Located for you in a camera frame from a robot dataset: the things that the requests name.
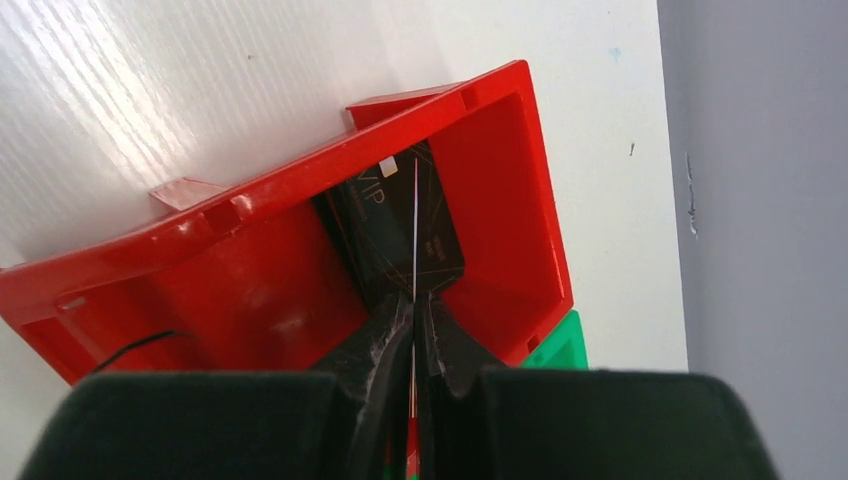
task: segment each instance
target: gray wall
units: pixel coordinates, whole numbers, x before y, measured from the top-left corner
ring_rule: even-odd
[[[848,2],[658,4],[691,369],[784,478],[848,478]]]

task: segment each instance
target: black cable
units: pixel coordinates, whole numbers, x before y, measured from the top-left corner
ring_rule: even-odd
[[[159,340],[162,340],[164,338],[175,337],[175,336],[197,338],[190,333],[181,332],[179,330],[165,330],[163,332],[154,333],[153,335],[150,335],[149,337],[144,337],[141,340],[136,340],[136,341],[122,347],[120,350],[113,353],[111,357],[107,358],[106,360],[101,362],[99,365],[94,367],[94,369],[92,369],[91,372],[89,372],[89,375],[104,370],[109,365],[118,361],[119,358],[123,357],[124,355],[126,355],[130,351],[135,350],[136,348],[143,347],[143,346],[147,345],[148,343],[158,342]]]

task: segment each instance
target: black card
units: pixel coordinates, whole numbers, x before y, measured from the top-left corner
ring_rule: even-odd
[[[426,140],[316,198],[369,310],[398,290],[412,292],[416,160],[416,288],[440,292],[462,276],[465,260]]]

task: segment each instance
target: white table surface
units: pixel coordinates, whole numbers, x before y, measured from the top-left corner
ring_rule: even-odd
[[[362,98],[530,63],[594,367],[686,369],[653,0],[0,0],[0,266],[343,131]],[[631,144],[635,144],[631,153]],[[0,322],[0,477],[68,387]]]

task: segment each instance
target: dark mark on wall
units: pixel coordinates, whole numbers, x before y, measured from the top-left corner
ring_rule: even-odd
[[[692,163],[690,162],[689,152],[686,152],[686,178],[689,181],[689,230],[698,240],[698,227],[695,225],[695,188],[692,186]]]

